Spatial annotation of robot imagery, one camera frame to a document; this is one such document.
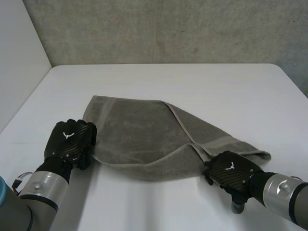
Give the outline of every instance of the carbon fiber robot hand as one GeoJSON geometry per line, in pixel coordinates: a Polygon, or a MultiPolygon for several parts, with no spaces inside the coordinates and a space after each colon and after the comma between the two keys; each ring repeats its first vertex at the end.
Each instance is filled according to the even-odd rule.
{"type": "Polygon", "coordinates": [[[236,153],[226,151],[205,162],[204,176],[210,185],[215,182],[232,196],[232,211],[240,214],[244,204],[252,197],[249,191],[250,177],[263,172],[261,168],[236,153]]]}
{"type": "Polygon", "coordinates": [[[60,157],[81,170],[90,165],[89,148],[95,145],[97,129],[93,123],[69,119],[59,122],[51,132],[44,158],[60,157]]]}

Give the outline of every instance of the towel fold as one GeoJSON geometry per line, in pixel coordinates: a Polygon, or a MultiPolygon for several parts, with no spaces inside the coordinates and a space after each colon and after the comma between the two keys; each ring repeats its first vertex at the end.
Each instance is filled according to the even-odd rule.
{"type": "Polygon", "coordinates": [[[83,120],[97,127],[93,157],[141,180],[198,176],[204,161],[224,151],[258,165],[269,153],[163,101],[93,96],[83,120]]]}

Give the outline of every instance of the silver metal cylinder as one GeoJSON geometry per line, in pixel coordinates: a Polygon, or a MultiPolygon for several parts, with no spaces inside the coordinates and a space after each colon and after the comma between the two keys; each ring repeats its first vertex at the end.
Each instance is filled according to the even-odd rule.
{"type": "Polygon", "coordinates": [[[67,188],[68,183],[63,177],[52,172],[39,171],[32,174],[19,196],[23,199],[30,199],[30,195],[43,197],[59,207],[67,188]]]}
{"type": "Polygon", "coordinates": [[[263,202],[272,212],[292,221],[289,215],[290,199],[301,180],[275,174],[269,178],[263,191],[263,202]]]}

